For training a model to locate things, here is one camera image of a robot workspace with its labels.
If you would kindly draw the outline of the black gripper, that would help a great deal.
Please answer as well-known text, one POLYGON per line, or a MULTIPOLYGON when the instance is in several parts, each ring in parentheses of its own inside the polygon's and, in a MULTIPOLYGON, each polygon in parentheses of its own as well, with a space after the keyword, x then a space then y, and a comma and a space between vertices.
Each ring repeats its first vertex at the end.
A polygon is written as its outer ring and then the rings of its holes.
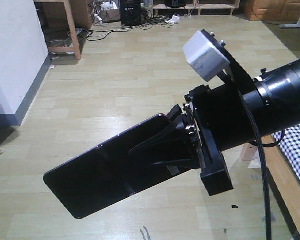
MULTIPOLYGON (((252 124, 237 90, 227 85, 210 89, 201 85, 185 95, 198 127, 203 153, 200 178, 210 196, 232 190, 233 183, 222 154, 256 139, 252 124)), ((152 138, 132 148, 128 155, 143 169, 173 166, 199 169, 196 149, 191 141, 183 111, 177 104, 166 115, 171 122, 152 138)))

